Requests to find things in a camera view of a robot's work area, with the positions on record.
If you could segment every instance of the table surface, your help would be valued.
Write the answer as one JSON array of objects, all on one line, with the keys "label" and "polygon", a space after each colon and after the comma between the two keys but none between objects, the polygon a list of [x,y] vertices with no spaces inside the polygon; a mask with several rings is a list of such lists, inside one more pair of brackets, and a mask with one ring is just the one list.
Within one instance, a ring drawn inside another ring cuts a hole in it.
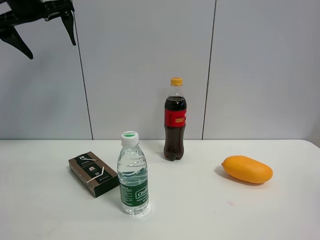
[{"label": "table surface", "polygon": [[[303,140],[186,140],[182,160],[145,140],[149,206],[121,210],[119,188],[94,198],[68,160],[92,151],[114,170],[119,140],[0,141],[2,240],[315,240],[320,236],[320,148]],[[260,185],[224,173],[244,155],[269,165]]]}]

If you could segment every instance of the white bottle cap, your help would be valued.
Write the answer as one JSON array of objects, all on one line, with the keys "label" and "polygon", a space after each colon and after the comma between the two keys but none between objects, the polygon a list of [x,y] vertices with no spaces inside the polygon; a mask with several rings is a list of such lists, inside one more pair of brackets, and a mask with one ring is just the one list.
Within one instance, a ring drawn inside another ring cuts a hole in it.
[{"label": "white bottle cap", "polygon": [[132,147],[139,143],[139,135],[136,131],[125,131],[121,134],[122,146]]}]

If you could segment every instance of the dark box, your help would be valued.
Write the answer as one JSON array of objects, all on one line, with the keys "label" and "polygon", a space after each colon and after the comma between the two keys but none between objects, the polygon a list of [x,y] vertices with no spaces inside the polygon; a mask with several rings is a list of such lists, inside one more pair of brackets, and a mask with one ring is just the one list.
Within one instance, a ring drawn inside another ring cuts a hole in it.
[{"label": "dark box", "polygon": [[119,185],[117,173],[91,151],[70,159],[69,166],[95,198]]}]

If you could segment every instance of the cola bottle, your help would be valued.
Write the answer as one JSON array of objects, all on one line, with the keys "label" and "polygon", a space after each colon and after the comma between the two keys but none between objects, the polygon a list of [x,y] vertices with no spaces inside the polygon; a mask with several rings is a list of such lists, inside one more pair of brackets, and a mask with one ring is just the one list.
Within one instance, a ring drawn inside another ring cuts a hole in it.
[{"label": "cola bottle", "polygon": [[164,156],[170,161],[180,160],[185,152],[187,102],[182,94],[183,79],[171,79],[171,91],[164,104]]}]

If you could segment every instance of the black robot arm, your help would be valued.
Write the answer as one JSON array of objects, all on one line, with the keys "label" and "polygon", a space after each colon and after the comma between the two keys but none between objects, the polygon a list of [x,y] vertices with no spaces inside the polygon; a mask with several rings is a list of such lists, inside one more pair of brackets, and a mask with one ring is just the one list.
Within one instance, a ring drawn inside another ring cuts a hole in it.
[{"label": "black robot arm", "polygon": [[75,46],[74,17],[75,11],[71,0],[0,0],[7,2],[11,11],[0,15],[0,39],[24,53],[29,59],[34,56],[15,29],[16,25],[34,22],[39,19],[50,21],[61,18],[72,44]]}]

